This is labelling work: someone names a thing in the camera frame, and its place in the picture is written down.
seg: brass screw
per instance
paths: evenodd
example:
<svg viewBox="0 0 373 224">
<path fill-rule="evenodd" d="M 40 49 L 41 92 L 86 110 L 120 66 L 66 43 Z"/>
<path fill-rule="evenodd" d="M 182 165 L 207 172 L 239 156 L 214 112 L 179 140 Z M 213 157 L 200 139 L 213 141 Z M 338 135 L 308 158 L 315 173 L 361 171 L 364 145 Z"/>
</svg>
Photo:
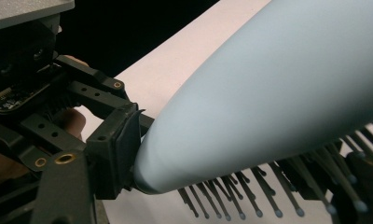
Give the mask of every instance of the brass screw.
<svg viewBox="0 0 373 224">
<path fill-rule="evenodd" d="M 67 164 L 73 160 L 76 159 L 76 155 L 73 154 L 73 153 L 68 153 L 68 154 L 64 154 L 64 155 L 61 155 L 60 157 L 58 157 L 56 160 L 55 160 L 55 163 L 58 164 L 58 165 L 64 165 L 64 164 Z"/>
<path fill-rule="evenodd" d="M 120 88 L 121 86 L 122 86 L 122 84 L 120 82 L 114 83 L 114 87 L 115 88 Z"/>
<path fill-rule="evenodd" d="M 47 160 L 45 158 L 39 158 L 38 160 L 35 161 L 35 166 L 36 167 L 43 167 L 47 164 Z"/>
</svg>

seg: white surface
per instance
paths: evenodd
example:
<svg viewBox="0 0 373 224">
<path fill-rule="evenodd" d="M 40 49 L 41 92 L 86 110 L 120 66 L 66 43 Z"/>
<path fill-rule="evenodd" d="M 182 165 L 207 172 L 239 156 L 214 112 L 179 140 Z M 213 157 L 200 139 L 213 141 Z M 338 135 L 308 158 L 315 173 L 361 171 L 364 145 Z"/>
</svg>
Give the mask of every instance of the white surface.
<svg viewBox="0 0 373 224">
<path fill-rule="evenodd" d="M 267 3 L 267 0 L 222 0 L 117 78 L 125 82 L 131 100 L 146 109 L 148 116 L 155 118 L 201 63 Z M 86 138 L 100 121 L 87 111 L 84 114 L 88 125 L 82 134 Z M 241 221 L 234 205 L 225 202 L 232 223 L 330 223 L 322 203 L 306 202 L 296 195 L 306 213 L 305 217 L 298 217 L 273 176 L 269 172 L 268 181 L 278 191 L 275 200 L 283 210 L 283 218 L 274 216 L 262 190 L 253 181 L 250 188 L 256 194 L 264 216 L 257 217 L 252 205 L 244 199 L 242 210 L 247 219 Z M 229 223 L 224 218 L 216 218 L 212 208 L 207 205 L 211 217 L 204 218 L 196 203 L 200 217 L 195 218 L 176 191 L 150 196 L 137 190 L 124 190 L 115 201 L 106 201 L 104 205 L 113 224 Z"/>
</svg>

